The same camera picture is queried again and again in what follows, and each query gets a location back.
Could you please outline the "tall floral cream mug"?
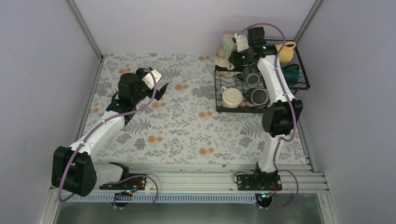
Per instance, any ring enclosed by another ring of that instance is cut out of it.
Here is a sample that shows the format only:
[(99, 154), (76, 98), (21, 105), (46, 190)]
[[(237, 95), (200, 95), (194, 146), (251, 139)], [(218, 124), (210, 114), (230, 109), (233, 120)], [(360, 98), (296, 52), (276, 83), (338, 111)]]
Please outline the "tall floral cream mug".
[(231, 53), (237, 49), (237, 44), (234, 42), (233, 38), (233, 34), (226, 34), (223, 36), (214, 58), (217, 66), (228, 70), (234, 69), (234, 66), (229, 62)]

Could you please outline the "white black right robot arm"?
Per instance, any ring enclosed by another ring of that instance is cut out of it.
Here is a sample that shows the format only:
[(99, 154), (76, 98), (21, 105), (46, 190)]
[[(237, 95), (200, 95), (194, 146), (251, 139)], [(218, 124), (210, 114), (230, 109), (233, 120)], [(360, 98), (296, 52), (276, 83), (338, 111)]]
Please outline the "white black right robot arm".
[(230, 63), (235, 67), (255, 66), (262, 78), (269, 96), (269, 106), (262, 117), (265, 131), (264, 149), (252, 174), (236, 173), (239, 191), (275, 191), (282, 190), (281, 171), (276, 163), (279, 150), (285, 142), (295, 138), (297, 121), (302, 112), (303, 103), (295, 99), (289, 89), (281, 64), (286, 47), (283, 39), (279, 45), (268, 44), (265, 39), (263, 23), (257, 23), (234, 35), (237, 49), (231, 53)]

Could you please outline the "short cream mug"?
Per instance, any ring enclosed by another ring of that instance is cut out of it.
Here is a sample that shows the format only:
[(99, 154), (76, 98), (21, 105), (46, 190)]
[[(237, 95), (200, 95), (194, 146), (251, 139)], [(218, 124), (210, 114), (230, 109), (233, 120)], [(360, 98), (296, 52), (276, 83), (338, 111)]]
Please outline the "short cream mug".
[(238, 108), (243, 101), (242, 92), (236, 88), (221, 87), (221, 105), (224, 108)]

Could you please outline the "dark grey mug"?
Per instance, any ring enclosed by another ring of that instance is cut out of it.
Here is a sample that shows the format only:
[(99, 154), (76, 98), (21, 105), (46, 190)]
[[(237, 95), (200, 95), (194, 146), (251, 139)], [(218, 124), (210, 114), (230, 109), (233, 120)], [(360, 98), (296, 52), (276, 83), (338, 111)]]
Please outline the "dark grey mug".
[(255, 66), (249, 65), (241, 73), (237, 74), (236, 77), (248, 86), (257, 85), (261, 79), (258, 69)]

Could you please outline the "matte black mug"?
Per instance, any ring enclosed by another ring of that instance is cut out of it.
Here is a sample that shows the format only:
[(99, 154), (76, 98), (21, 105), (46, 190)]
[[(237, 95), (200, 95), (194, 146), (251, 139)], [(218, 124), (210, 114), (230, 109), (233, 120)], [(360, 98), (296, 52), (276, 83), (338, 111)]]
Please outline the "matte black mug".
[(246, 91), (246, 100), (253, 105), (262, 105), (267, 101), (267, 93), (262, 88), (253, 88)]

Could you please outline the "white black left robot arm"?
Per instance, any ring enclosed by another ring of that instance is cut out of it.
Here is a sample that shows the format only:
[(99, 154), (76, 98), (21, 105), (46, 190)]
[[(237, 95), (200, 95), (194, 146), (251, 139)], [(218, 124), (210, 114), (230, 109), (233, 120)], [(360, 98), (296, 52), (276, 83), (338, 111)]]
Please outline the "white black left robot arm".
[(137, 112), (148, 107), (149, 104), (136, 107), (142, 100), (148, 97), (152, 102), (163, 97), (168, 85), (158, 88), (161, 78), (160, 72), (151, 67), (122, 74), (118, 91), (113, 94), (96, 126), (70, 146), (59, 146), (54, 151), (51, 184), (58, 188), (59, 196), (63, 190), (73, 195), (87, 196), (95, 187), (102, 185), (110, 184), (118, 189), (129, 185), (127, 166), (117, 162), (95, 164), (93, 159)]

